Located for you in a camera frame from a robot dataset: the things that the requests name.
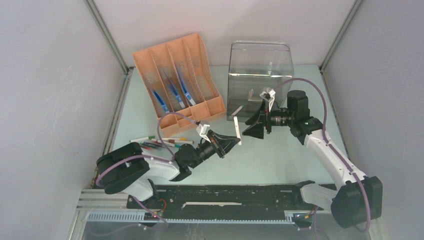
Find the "long beige eraser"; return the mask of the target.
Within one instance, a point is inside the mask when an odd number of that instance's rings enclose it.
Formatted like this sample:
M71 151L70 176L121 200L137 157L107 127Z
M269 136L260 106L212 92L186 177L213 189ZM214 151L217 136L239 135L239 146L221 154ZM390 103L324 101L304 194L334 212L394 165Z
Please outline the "long beige eraser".
M262 102L263 99L262 98L258 98L258 97L253 97L253 98L249 98L248 99L249 102Z

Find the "blue folder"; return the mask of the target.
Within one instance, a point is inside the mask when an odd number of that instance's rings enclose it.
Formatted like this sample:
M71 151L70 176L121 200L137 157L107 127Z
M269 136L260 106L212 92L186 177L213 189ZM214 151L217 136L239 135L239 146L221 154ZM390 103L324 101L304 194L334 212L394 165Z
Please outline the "blue folder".
M161 98L161 96L154 89L150 88L149 90L153 93L154 97L156 98L156 100L158 101L160 106L162 107L164 113L165 114L169 113L170 110L169 110L167 104L165 103L165 101Z
M183 91L183 94L184 94L185 98L187 99L187 101L189 102L189 104L191 106L196 105L196 102L194 101L194 99L192 98L190 92L188 91L187 84L186 84L186 81L185 81L185 79L183 77L183 74L181 73L181 71L179 70L179 68L177 68L176 71L177 71L177 76L179 78L181 89Z
M186 106L185 106L185 104L183 102L183 99L181 98L181 95L179 94L177 88L175 87L175 85L173 84L173 82L171 81L170 78L167 78L167 81L168 81L168 84L167 84L168 85L168 88L170 89L170 91L172 92L172 94L174 95L174 97L176 98L178 104L180 105L180 107L182 109L185 109Z

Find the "grey transparent drawer unit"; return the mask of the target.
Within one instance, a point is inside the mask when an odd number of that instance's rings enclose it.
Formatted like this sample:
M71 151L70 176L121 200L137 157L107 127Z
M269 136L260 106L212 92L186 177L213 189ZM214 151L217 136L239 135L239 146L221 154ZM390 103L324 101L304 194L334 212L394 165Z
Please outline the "grey transparent drawer unit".
M291 49L287 43L277 41L236 40L231 44L226 119L233 120L231 114L241 105L237 113L239 122L244 123L261 106L262 102L249 102L261 98L266 88L275 90L274 107L282 107L287 99L291 84L281 85L295 75Z

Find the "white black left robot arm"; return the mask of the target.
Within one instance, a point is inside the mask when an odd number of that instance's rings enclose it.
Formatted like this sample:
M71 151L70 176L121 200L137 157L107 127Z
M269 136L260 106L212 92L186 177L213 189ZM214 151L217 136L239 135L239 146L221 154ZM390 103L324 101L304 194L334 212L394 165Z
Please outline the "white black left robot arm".
M158 202L154 178L180 182L213 155L224 158L240 141L236 136L209 130L206 141L197 147L183 144L173 159L148 155L140 144L129 143L96 161L98 177L95 184L108 195L123 192L136 198L145 208L153 208Z

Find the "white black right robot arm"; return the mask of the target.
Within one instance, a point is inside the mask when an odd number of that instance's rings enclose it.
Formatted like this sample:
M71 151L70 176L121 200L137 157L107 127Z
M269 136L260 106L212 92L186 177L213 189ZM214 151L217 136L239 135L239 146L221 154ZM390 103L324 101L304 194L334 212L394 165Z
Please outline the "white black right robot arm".
M313 181L300 184L291 194L291 204L304 209L313 204L331 212L337 224L346 229L378 219L382 215L383 184L377 176L369 177L356 167L334 144L324 124L311 116L309 99L302 90L287 94L287 106L277 108L275 91L260 95L262 103L245 123L244 136L263 139L273 127L289 127L290 133L312 152L335 184L335 189Z

